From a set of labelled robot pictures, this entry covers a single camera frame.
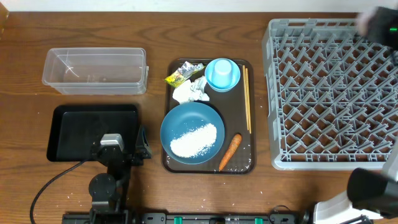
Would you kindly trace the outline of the white rice pile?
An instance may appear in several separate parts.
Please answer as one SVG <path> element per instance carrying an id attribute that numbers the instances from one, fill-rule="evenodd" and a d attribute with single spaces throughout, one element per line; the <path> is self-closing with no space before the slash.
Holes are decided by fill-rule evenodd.
<path id="1" fill-rule="evenodd" d="M 178 157 L 190 158 L 206 154 L 216 141 L 217 129 L 208 123 L 191 129 L 170 143 L 171 151 Z"/>

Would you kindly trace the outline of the dark blue plate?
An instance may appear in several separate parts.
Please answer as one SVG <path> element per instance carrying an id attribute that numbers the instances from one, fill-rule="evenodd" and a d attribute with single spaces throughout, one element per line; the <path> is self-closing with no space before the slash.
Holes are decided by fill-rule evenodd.
<path id="1" fill-rule="evenodd" d="M 208 123 L 215 125 L 217 135 L 214 145 L 206 154 L 197 157 L 182 158 L 176 156 L 171 151 L 170 143 L 173 139 L 179 138 L 191 129 L 199 128 Z M 167 155 L 182 164 L 189 165 L 202 164 L 216 156 L 223 145 L 224 136 L 225 127 L 221 116 L 212 107 L 197 102 L 184 103 L 169 111 L 160 129 L 160 139 Z"/>

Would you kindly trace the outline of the light blue cup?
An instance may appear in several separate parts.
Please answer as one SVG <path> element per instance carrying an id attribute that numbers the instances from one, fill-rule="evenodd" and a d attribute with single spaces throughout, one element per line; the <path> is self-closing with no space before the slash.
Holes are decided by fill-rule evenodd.
<path id="1" fill-rule="evenodd" d="M 217 88 L 227 88 L 232 82 L 233 66 L 227 59 L 217 60 L 213 67 L 211 82 Z"/>

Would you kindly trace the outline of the light blue bowl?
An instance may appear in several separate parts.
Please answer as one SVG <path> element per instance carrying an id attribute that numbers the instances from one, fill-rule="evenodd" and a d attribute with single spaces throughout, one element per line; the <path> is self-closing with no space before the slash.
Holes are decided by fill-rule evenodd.
<path id="1" fill-rule="evenodd" d="M 227 87 L 227 88 L 225 88 L 225 89 L 223 89 L 223 88 L 217 88 L 217 87 L 211 82 L 211 76 L 212 76 L 212 73 L 213 73 L 214 64 L 216 63 L 217 60 L 220 60 L 220 59 L 227 59 L 227 60 L 229 60 L 230 63 L 232 64 L 232 66 L 233 66 L 232 82 L 231 82 L 230 86 Z M 222 92 L 222 93 L 224 93 L 224 92 L 227 92 L 227 91 L 232 90 L 232 89 L 239 83 L 240 77 L 241 77 L 241 71 L 240 71 L 240 68 L 238 67 L 238 64 L 235 63 L 234 61 L 232 61 L 231 59 L 228 59 L 228 58 L 217 58 L 217 59 L 214 59 L 214 60 L 212 60 L 212 61 L 206 66 L 206 68 L 205 68 L 205 78 L 206 78 L 206 80 L 207 80 L 207 84 L 209 84 L 209 86 L 210 86 L 214 91 L 217 91 L 217 92 Z"/>

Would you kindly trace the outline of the wooden chopstick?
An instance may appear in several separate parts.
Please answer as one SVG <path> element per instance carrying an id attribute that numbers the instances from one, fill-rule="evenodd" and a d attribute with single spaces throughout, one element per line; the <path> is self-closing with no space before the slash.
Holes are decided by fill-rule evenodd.
<path id="1" fill-rule="evenodd" d="M 247 116 L 248 116 L 248 130 L 252 133 L 251 128 L 251 106 L 250 106 L 250 96 L 249 96 L 249 78 L 248 78 L 248 68 L 245 68 L 245 78 L 246 78 L 246 103 L 247 103 Z"/>
<path id="2" fill-rule="evenodd" d="M 246 126 L 249 131 L 249 118 L 248 118 L 248 104 L 247 104 L 247 91 L 246 91 L 246 67 L 242 66 L 243 73 L 243 87 L 244 87 L 244 102 L 245 102 L 245 113 L 246 113 Z"/>

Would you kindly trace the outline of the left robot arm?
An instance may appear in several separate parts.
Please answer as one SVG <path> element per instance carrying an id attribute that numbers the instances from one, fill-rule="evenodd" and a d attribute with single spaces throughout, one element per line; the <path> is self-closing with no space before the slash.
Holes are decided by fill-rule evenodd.
<path id="1" fill-rule="evenodd" d="M 104 134 L 90 149 L 91 158 L 107 167 L 107 172 L 92 178 L 90 223 L 137 223 L 138 218 L 126 206 L 131 169 L 152 157 L 145 129 L 140 126 L 132 148 L 125 146 L 120 134 Z"/>

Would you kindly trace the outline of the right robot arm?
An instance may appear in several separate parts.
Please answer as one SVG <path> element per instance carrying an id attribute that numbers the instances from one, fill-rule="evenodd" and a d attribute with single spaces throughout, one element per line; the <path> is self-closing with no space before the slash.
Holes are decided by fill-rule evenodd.
<path id="1" fill-rule="evenodd" d="M 377 7 L 357 16 L 359 34 L 389 48 L 391 62 L 397 66 L 397 9 Z M 347 190 L 318 202 L 302 223 L 372 223 L 397 217 L 397 144 L 380 174 L 357 168 L 352 171 Z"/>

